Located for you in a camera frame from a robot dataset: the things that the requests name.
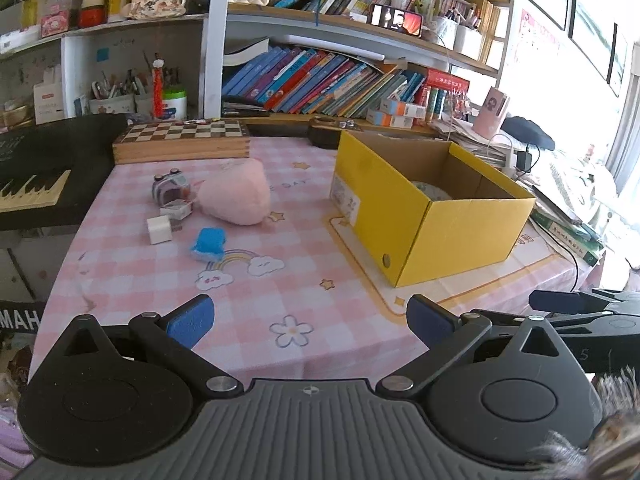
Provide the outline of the red thick book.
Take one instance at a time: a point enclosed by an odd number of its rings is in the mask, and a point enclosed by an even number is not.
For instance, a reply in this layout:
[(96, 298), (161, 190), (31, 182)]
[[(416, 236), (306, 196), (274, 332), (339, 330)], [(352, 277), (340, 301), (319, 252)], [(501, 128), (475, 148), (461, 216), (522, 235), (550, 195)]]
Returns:
[(470, 82), (468, 80), (431, 67), (426, 70), (426, 84), (430, 87), (446, 90), (454, 94), (466, 93), (470, 88)]

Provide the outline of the orange white medicine box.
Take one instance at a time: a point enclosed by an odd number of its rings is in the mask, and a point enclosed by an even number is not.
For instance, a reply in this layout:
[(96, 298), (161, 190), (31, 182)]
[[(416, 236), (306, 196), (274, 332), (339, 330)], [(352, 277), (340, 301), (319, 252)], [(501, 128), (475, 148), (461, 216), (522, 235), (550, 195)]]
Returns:
[(392, 116), (424, 119), (426, 107), (419, 104), (407, 103), (393, 99), (384, 99), (380, 104), (380, 111)]

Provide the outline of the brown wooden small box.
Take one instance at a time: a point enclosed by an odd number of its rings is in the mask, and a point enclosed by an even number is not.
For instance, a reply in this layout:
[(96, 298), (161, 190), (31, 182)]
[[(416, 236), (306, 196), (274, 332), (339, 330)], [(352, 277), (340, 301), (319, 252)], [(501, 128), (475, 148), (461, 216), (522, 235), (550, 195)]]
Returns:
[(307, 128), (307, 138), (316, 148), (336, 150), (345, 130), (359, 130), (351, 119), (312, 118)]

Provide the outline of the black cap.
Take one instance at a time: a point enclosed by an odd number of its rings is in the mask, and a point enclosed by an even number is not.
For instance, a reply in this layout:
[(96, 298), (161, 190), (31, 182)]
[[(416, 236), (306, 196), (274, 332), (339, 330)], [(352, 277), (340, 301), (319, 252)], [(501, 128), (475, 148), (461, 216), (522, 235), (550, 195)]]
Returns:
[(521, 143), (536, 146), (536, 148), (540, 148), (541, 150), (555, 150), (555, 142), (552, 137), (545, 133), (536, 122), (532, 122), (524, 117), (507, 117), (501, 129)]

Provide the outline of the green lid white jar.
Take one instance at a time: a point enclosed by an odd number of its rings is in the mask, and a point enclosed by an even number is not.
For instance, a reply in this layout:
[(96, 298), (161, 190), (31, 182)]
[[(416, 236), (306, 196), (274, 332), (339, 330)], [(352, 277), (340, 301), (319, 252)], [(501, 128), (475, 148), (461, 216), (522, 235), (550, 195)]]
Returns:
[(187, 105), (186, 89), (180, 84), (163, 90), (163, 120), (185, 120)]

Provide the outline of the smartphone on shelf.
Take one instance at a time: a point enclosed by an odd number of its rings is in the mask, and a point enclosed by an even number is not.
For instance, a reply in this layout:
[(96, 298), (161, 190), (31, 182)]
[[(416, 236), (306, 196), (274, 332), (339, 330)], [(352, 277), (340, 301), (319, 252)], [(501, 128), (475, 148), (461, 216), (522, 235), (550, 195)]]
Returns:
[(422, 22), (420, 14), (379, 3), (372, 4), (368, 17), (368, 24), (413, 37), (421, 36)]

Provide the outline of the black power adapter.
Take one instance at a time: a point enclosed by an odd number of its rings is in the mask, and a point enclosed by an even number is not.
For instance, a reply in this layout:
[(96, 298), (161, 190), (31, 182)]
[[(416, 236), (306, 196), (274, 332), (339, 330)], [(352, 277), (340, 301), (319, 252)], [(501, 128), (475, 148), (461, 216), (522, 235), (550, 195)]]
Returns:
[(533, 166), (532, 154), (527, 150), (517, 151), (515, 167), (521, 172), (527, 172), (530, 170), (531, 166)]

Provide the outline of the yellow packing tape roll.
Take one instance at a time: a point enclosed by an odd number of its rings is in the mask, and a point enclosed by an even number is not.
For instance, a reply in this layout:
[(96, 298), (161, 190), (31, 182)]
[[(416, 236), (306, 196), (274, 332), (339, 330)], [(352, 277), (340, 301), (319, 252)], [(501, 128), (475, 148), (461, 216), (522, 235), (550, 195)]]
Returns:
[(413, 185), (420, 190), (432, 202), (440, 200), (451, 200), (451, 196), (441, 188), (426, 182), (413, 182)]

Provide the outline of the blue clay block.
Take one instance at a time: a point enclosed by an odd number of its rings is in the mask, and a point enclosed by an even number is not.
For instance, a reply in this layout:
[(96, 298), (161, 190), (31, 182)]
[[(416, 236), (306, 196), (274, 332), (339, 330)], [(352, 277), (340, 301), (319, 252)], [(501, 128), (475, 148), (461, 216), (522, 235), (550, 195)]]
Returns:
[(190, 253), (200, 261), (217, 262), (224, 256), (224, 244), (226, 244), (224, 229), (204, 228), (198, 233)]

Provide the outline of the small staples box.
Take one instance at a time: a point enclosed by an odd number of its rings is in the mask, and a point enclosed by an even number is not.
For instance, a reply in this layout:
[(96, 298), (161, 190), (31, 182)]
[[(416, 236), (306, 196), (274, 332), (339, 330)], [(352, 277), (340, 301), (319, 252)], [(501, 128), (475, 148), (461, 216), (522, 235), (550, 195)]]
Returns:
[(193, 207), (190, 200), (172, 200), (160, 206), (160, 215), (166, 216), (170, 221), (181, 222), (192, 214)]

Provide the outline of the white charger cube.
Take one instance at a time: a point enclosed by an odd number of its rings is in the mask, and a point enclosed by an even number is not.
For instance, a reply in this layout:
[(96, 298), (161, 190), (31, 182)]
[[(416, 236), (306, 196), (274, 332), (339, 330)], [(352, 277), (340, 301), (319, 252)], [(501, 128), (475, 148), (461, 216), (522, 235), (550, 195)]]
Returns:
[(146, 220), (146, 229), (151, 245), (172, 241), (172, 229), (170, 219), (167, 216), (158, 216)]

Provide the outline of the pink cylindrical cup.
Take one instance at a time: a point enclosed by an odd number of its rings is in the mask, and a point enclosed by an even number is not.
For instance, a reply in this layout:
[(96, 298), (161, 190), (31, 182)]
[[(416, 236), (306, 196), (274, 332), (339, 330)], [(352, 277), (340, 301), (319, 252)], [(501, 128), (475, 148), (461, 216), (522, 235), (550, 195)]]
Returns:
[(492, 138), (501, 128), (510, 98), (502, 91), (491, 87), (480, 112), (475, 118), (472, 129), (485, 139)]

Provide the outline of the wooden chess board box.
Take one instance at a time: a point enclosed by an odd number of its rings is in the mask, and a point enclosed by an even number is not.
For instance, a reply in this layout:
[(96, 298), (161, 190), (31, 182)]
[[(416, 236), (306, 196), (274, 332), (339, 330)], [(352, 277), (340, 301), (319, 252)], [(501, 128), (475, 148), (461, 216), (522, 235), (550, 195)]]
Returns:
[(117, 165), (247, 158), (250, 134), (237, 120), (150, 122), (131, 126), (112, 147)]

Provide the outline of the black Yamaha keyboard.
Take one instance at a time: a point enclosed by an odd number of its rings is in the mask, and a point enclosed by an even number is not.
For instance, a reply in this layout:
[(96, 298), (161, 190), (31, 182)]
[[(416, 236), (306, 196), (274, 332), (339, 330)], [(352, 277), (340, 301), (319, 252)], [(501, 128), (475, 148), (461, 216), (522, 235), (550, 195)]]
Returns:
[(88, 212), (115, 162), (123, 114), (88, 115), (1, 136), (1, 229), (72, 226)]

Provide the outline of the pink plush toy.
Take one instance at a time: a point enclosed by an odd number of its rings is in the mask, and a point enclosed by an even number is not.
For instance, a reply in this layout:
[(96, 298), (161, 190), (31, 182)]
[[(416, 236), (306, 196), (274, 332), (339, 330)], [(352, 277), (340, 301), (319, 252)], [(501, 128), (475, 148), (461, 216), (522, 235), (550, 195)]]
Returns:
[(247, 158), (224, 162), (198, 187), (204, 214), (237, 226), (254, 226), (271, 211), (271, 191), (264, 165)]

